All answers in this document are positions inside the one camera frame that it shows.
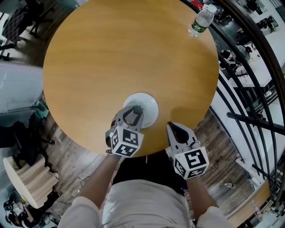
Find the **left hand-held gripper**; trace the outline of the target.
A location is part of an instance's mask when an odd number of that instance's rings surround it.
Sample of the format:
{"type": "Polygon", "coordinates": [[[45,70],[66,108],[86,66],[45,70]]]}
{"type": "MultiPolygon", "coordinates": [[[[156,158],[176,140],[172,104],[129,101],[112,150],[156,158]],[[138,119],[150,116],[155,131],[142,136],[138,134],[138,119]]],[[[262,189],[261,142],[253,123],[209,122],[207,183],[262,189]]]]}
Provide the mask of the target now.
{"type": "Polygon", "coordinates": [[[141,148],[144,135],[139,131],[143,122],[143,108],[141,106],[126,106],[113,118],[110,129],[105,133],[109,154],[125,158],[133,157],[141,148]],[[132,130],[126,123],[135,123],[132,130]]]}

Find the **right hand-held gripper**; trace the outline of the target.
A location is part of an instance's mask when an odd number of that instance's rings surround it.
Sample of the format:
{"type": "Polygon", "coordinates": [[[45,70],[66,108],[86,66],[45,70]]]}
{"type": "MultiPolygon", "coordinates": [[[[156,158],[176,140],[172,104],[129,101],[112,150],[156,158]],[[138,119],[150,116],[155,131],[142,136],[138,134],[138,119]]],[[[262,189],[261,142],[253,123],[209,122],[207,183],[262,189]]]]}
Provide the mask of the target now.
{"type": "Polygon", "coordinates": [[[205,173],[209,159],[205,147],[195,139],[192,129],[177,122],[168,122],[167,137],[172,165],[177,174],[183,179],[191,179],[205,173]]]}

